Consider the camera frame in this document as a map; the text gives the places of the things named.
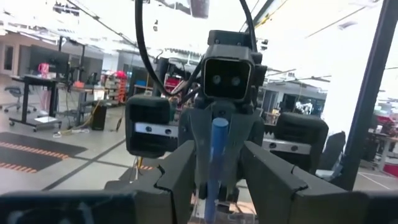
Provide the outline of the blue pen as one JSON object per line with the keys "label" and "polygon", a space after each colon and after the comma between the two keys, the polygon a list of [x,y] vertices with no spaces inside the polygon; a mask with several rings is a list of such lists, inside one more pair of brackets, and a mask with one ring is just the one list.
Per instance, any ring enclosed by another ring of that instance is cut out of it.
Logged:
{"label": "blue pen", "polygon": [[205,202],[205,223],[214,224],[216,201],[220,191],[220,176],[223,169],[223,153],[228,138],[229,122],[224,118],[215,118],[211,125],[211,152]]}

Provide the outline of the black standing desk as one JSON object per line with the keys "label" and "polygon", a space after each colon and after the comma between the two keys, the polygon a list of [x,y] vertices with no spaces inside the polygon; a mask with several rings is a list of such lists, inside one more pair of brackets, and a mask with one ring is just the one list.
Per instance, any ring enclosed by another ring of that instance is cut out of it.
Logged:
{"label": "black standing desk", "polygon": [[[50,126],[50,125],[58,125],[58,129],[61,128],[62,122],[55,117],[56,108],[56,90],[57,83],[56,79],[46,79],[40,78],[35,75],[24,75],[24,76],[12,76],[12,80],[17,82],[22,82],[24,84],[23,88],[23,98],[22,98],[22,116],[21,119],[9,118],[10,126],[15,125],[16,123],[23,124],[26,126],[31,126],[33,131],[36,132],[39,128]],[[30,86],[46,86],[48,90],[50,90],[50,108],[48,112],[48,118],[44,120],[44,122],[36,121],[35,119],[27,119],[27,110],[28,110],[28,102],[29,102],[29,87]]]}

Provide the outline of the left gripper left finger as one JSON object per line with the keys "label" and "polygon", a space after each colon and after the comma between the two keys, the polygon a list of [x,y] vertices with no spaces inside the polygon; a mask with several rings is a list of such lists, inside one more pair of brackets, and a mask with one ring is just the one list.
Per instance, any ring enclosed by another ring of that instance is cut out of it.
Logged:
{"label": "left gripper left finger", "polygon": [[0,224],[187,224],[194,174],[194,143],[187,141],[121,190],[0,195]]}

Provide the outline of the grey office chair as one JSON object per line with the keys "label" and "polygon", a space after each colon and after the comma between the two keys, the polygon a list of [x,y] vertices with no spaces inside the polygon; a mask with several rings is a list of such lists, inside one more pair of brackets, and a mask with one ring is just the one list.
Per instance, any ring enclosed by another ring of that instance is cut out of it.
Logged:
{"label": "grey office chair", "polygon": [[19,111],[22,108],[21,98],[24,96],[24,92],[19,86],[7,86],[4,88],[4,91],[10,93],[14,98],[17,99],[15,103],[8,103],[0,105],[0,110],[3,110],[5,113],[9,111],[10,108],[15,108]]}

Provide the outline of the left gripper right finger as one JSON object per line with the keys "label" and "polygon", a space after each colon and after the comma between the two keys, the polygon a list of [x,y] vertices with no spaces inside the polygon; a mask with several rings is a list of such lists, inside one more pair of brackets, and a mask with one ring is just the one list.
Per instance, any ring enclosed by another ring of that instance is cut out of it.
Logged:
{"label": "left gripper right finger", "polygon": [[398,224],[398,191],[347,191],[246,141],[244,178],[259,224]]}

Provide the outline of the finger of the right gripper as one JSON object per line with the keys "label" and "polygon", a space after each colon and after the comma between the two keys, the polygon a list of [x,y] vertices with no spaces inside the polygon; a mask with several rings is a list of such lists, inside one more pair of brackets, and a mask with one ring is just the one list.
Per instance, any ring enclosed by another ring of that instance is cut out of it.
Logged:
{"label": "finger of the right gripper", "polygon": [[185,108],[179,118],[179,145],[181,146],[185,141],[194,141],[195,143],[195,185],[199,198],[207,198],[212,115],[210,110]]}
{"label": "finger of the right gripper", "polygon": [[264,120],[258,110],[253,114],[231,115],[226,147],[223,152],[219,200],[237,201],[236,184],[244,179],[241,157],[244,142],[251,141],[261,147],[263,137]]}

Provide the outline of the red storage rack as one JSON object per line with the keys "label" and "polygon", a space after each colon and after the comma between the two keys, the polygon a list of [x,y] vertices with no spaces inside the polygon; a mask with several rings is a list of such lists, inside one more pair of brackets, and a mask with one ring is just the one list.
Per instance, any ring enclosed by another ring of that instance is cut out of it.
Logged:
{"label": "red storage rack", "polygon": [[127,75],[124,71],[106,70],[103,73],[103,86],[106,90],[106,99],[112,105],[123,104],[127,94]]}

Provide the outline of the black computer tower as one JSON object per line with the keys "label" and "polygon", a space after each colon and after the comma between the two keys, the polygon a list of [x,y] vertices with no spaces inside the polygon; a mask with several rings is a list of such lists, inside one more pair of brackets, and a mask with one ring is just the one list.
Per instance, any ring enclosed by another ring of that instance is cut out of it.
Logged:
{"label": "black computer tower", "polygon": [[92,111],[91,129],[95,131],[103,131],[106,121],[107,106],[99,104]]}

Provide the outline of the black floor mat orange stripes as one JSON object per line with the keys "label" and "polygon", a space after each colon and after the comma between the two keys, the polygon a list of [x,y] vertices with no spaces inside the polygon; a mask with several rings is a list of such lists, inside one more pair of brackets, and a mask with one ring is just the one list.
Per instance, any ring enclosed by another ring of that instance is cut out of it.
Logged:
{"label": "black floor mat orange stripes", "polygon": [[85,147],[9,132],[0,133],[0,168],[36,173],[84,151]]}

